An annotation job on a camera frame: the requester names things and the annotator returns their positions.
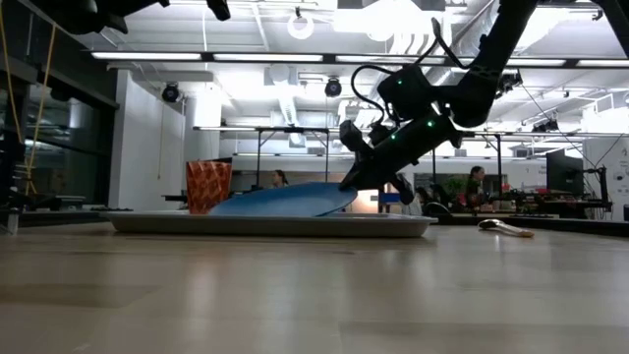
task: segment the wall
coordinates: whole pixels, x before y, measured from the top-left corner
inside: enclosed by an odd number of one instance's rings
[[[109,205],[177,207],[161,196],[181,193],[185,117],[136,84],[128,71],[118,74],[116,100]]]

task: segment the fluorescent light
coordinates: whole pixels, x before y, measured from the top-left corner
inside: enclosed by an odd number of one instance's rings
[[[236,152],[234,156],[257,157],[255,152]],[[314,153],[261,153],[262,157],[325,157],[325,154]],[[329,157],[354,157],[352,153],[331,153]]]
[[[629,60],[580,60],[577,66],[592,66],[592,67],[623,67],[629,68]]]
[[[378,33],[431,33],[427,12],[411,0],[380,0],[367,7],[334,11],[332,28],[337,32]]]
[[[418,57],[408,55],[337,55],[339,63],[414,63]],[[442,65],[444,58],[427,57],[422,61],[424,65]]]
[[[198,130],[204,131],[219,131],[219,132],[253,132],[256,128],[253,127],[195,127]]]
[[[252,62],[321,62],[322,55],[317,54],[214,54],[215,61],[252,61]]]
[[[457,73],[457,74],[467,74],[470,70],[469,69],[461,69],[461,68],[452,68],[450,69],[452,71],[452,73]],[[518,71],[516,69],[505,69],[502,72],[502,75],[515,75],[518,74]]]
[[[103,60],[200,60],[199,53],[92,52],[91,56]]]
[[[538,67],[561,67],[566,64],[563,59],[533,59],[533,58],[512,58],[507,62],[507,66],[538,66]]]

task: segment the gray tray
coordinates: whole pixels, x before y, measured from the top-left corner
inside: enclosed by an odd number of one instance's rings
[[[399,214],[322,217],[190,215],[187,211],[104,212],[125,233],[246,236],[420,237],[437,219]]]

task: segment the lamp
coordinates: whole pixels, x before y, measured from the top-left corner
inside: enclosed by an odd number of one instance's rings
[[[168,83],[166,84],[166,88],[161,93],[161,97],[165,102],[176,103],[182,98],[181,93],[179,92],[179,84],[178,83]]]
[[[306,25],[302,29],[295,28],[295,22],[299,19],[306,20]],[[313,18],[310,15],[308,14],[302,15],[299,12],[299,8],[296,8],[295,13],[291,15],[290,19],[288,19],[288,24],[286,24],[286,29],[288,30],[288,33],[293,38],[303,40],[313,35],[313,32],[315,31],[315,22],[313,21]]]
[[[328,97],[338,97],[342,90],[343,87],[338,81],[338,78],[329,78],[327,85],[325,86],[325,95]]]

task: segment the ceiling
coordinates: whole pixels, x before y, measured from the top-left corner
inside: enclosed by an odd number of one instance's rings
[[[465,2],[467,7],[453,7],[445,15],[455,34],[487,4],[487,0]],[[204,1],[199,1],[198,5],[171,5],[168,8],[154,5],[127,18],[127,35],[106,29],[102,34],[80,36],[80,41],[90,49],[109,51],[390,53],[395,50],[393,38],[375,41],[365,33],[335,31],[332,24],[337,7],[335,0],[318,2],[318,5],[286,1],[228,3],[232,19],[227,22],[216,21],[212,13],[205,9]],[[314,32],[307,39],[297,39],[287,31],[287,22],[294,14],[293,3],[302,7],[303,14],[314,18]],[[519,54],[535,57],[624,57],[605,17],[599,21],[592,20],[592,14],[596,13],[593,9],[573,10],[564,21]],[[372,26],[374,30],[381,30],[386,23],[383,20]],[[530,23],[530,27],[535,26],[538,24]],[[272,89],[262,84],[266,67],[268,65],[264,64],[144,63],[142,69],[145,73],[157,74],[212,72],[227,93],[223,117],[229,124],[230,120],[237,121],[242,117],[267,119],[269,111],[279,109]],[[354,66],[295,65],[295,69],[298,73],[321,74],[324,79],[339,77],[343,84],[340,97],[326,98],[323,94],[325,80],[306,81],[306,86],[294,99],[298,112],[336,113],[343,99],[354,97],[349,87],[349,78],[356,69]],[[523,70],[522,76],[525,87],[540,107],[556,108],[559,118],[566,121],[579,120],[580,108],[593,102],[590,97],[600,96],[608,89],[629,88],[629,70]],[[358,90],[369,93],[380,79],[374,72],[363,72],[358,79]],[[538,115],[540,109],[531,101],[529,93],[518,88],[506,94],[493,106],[489,122],[494,125],[502,123],[501,126],[506,129],[509,124],[516,126],[523,119]]]

